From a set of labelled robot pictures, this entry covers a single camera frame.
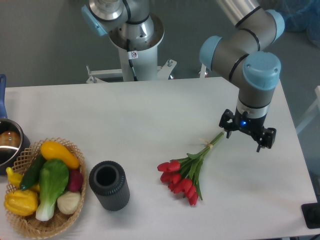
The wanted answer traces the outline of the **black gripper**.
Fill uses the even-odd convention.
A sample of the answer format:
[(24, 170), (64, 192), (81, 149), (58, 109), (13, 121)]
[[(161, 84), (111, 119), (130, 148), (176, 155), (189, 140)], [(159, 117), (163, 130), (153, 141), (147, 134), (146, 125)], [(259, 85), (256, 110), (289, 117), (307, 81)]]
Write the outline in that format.
[(229, 139), (233, 131), (240, 131), (252, 138), (259, 138), (256, 152), (261, 149), (271, 149), (277, 130), (273, 127), (264, 128), (266, 115), (259, 118), (250, 118), (247, 112), (241, 114), (238, 110), (235, 115), (229, 109), (226, 109), (221, 116), (219, 127), (226, 132), (226, 138)]

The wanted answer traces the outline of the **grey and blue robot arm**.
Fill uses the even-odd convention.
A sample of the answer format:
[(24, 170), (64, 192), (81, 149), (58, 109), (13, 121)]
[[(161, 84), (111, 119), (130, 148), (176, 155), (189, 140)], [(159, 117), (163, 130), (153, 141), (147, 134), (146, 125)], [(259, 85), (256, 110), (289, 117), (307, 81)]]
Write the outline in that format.
[[(276, 130), (265, 128), (264, 122), (280, 80), (281, 62), (265, 48), (284, 32), (284, 19), (255, 0), (220, 0), (218, 4), (236, 33), (229, 40), (209, 37), (200, 48), (199, 60), (239, 89), (235, 112), (226, 110), (219, 126), (228, 134), (240, 131), (251, 136), (259, 148), (271, 148)], [(164, 27), (150, 13), (147, 0), (91, 0), (81, 13), (93, 32), (109, 35), (117, 47), (124, 81), (160, 76), (158, 45)]]

